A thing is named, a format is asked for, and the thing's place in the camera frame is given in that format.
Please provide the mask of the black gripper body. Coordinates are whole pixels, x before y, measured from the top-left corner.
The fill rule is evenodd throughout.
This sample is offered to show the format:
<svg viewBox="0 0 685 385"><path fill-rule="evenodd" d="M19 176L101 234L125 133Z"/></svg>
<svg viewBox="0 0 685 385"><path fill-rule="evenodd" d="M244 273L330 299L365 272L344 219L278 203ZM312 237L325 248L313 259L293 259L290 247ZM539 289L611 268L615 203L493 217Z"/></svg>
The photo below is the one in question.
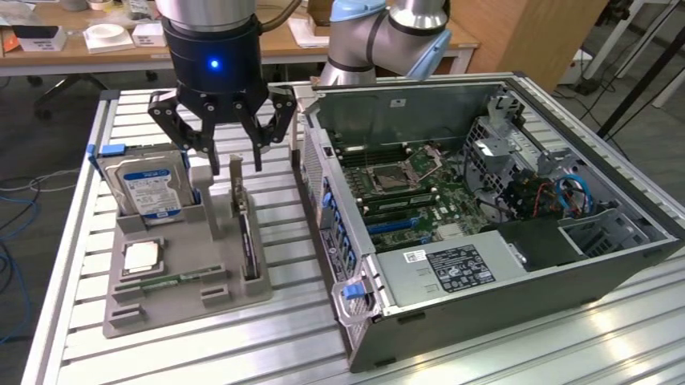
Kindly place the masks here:
<svg viewBox="0 0 685 385"><path fill-rule="evenodd" d="M256 114L268 100L257 16L233 30L186 30L162 19L178 79L180 103L201 118L214 104L217 121L237 121L236 102Z"/></svg>

